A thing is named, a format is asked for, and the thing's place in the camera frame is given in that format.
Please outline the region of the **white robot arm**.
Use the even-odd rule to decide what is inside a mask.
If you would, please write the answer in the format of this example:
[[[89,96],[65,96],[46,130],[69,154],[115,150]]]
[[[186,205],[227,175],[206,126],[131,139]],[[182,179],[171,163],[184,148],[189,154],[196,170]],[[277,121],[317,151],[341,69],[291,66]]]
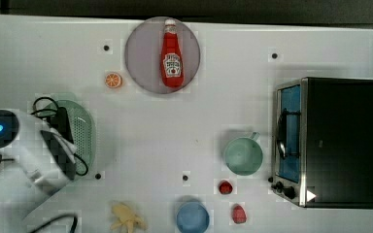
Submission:
[[[0,110],[0,217],[25,218],[76,176],[76,147],[45,121]]]

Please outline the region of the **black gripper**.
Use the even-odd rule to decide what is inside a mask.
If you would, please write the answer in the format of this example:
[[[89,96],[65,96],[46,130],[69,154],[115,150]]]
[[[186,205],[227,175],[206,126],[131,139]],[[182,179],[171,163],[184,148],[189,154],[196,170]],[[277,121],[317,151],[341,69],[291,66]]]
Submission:
[[[52,133],[50,139],[50,149],[54,151],[54,159],[65,176],[72,181],[76,176],[74,157],[76,147],[66,109],[58,107],[48,123],[58,132],[58,135]]]

